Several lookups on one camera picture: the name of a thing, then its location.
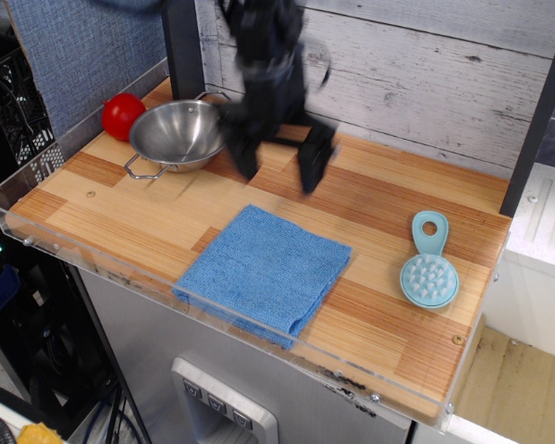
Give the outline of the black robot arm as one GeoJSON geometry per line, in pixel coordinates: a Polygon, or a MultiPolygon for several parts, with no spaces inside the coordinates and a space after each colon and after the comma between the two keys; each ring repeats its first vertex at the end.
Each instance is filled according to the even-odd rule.
{"type": "MultiPolygon", "coordinates": [[[[103,7],[163,22],[172,93],[176,99],[204,88],[195,4],[192,1],[104,1],[103,7]]],[[[246,179],[257,171],[262,142],[285,143],[282,126],[308,130],[297,143],[302,190],[312,193],[335,153],[335,130],[305,109],[301,40],[303,10],[294,1],[220,1],[218,7],[235,40],[235,62],[244,96],[221,105],[220,130],[236,168],[246,179]]]]}

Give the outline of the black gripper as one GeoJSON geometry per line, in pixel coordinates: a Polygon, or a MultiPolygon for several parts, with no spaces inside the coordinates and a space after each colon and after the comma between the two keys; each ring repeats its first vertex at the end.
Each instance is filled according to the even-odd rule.
{"type": "Polygon", "coordinates": [[[339,149],[336,131],[305,110],[306,87],[300,59],[271,77],[248,77],[238,102],[218,108],[225,145],[239,172],[251,180],[258,172],[256,151],[262,141],[277,136],[283,125],[308,127],[298,152],[302,190],[311,194],[339,149]]]}

